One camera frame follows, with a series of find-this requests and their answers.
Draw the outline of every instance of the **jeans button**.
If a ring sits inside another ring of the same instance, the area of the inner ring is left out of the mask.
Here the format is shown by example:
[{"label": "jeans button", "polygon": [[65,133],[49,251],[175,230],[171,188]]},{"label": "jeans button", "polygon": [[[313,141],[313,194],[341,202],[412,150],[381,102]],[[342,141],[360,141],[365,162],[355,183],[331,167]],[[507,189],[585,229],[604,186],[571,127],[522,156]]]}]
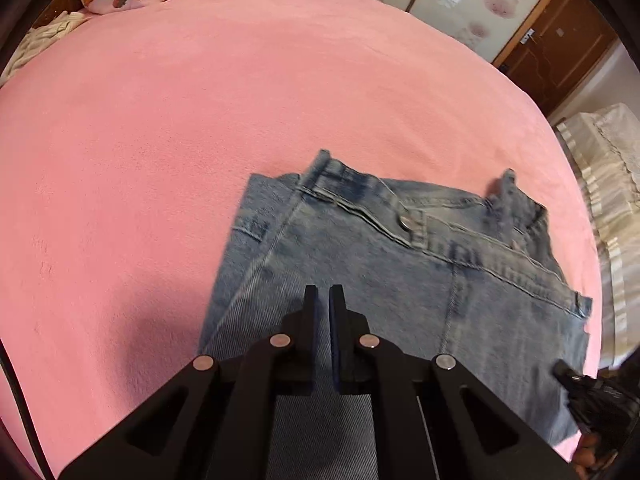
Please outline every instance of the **jeans button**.
[{"label": "jeans button", "polygon": [[409,213],[400,215],[400,225],[404,227],[407,231],[415,231],[417,228],[416,221],[411,218]]}]

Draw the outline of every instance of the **triangular cutout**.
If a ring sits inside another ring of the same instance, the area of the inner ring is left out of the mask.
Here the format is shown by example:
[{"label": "triangular cutout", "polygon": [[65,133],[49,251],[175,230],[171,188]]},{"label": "triangular cutout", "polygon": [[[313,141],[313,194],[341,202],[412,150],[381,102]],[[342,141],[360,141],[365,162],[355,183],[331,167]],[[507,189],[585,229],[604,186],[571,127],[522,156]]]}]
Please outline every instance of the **triangular cutout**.
[{"label": "triangular cutout", "polygon": [[180,388],[172,393],[161,407],[147,415],[127,433],[127,442],[152,456],[159,456],[166,446],[188,393],[187,388]]},{"label": "triangular cutout", "polygon": [[518,434],[497,413],[476,396],[471,388],[460,390],[480,445],[487,455],[494,455],[518,443]]}]

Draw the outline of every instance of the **white wall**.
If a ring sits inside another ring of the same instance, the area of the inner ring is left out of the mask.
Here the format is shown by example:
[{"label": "white wall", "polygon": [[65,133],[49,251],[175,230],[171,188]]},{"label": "white wall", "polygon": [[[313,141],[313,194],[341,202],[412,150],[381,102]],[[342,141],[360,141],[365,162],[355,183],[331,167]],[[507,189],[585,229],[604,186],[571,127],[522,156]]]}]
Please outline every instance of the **white wall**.
[{"label": "white wall", "polygon": [[640,118],[640,72],[619,41],[547,119],[554,125],[615,103],[626,104]]}]

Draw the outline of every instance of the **blue denim jeans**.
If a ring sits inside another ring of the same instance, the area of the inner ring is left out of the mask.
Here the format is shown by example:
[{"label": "blue denim jeans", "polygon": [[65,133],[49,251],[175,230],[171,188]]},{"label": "blue denim jeans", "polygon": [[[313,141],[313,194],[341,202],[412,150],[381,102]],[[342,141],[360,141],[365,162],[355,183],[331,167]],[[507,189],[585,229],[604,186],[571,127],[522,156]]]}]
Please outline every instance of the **blue denim jeans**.
[{"label": "blue denim jeans", "polygon": [[328,290],[405,353],[455,356],[550,444],[576,428],[550,369],[582,369],[591,300],[552,256],[546,210],[507,170],[488,198],[381,180],[320,152],[305,174],[254,174],[234,222],[201,350],[244,353],[319,287],[316,390],[276,403],[273,479],[377,477],[370,400],[338,396]]}]

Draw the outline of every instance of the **door frame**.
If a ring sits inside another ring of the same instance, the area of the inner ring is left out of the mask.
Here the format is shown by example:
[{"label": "door frame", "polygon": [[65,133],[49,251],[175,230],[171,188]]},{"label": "door frame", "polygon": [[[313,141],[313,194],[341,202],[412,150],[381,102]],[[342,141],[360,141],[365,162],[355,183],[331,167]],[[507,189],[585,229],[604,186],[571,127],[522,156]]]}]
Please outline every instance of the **door frame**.
[{"label": "door frame", "polygon": [[509,57],[509,54],[513,51],[514,48],[520,43],[522,37],[527,33],[527,31],[531,28],[531,25],[540,17],[540,14],[546,9],[549,2],[551,0],[538,0],[536,6],[533,7],[529,15],[524,19],[518,30],[514,33],[507,44],[503,47],[503,49],[498,53],[495,59],[492,61],[492,65],[498,68],[504,60]]}]

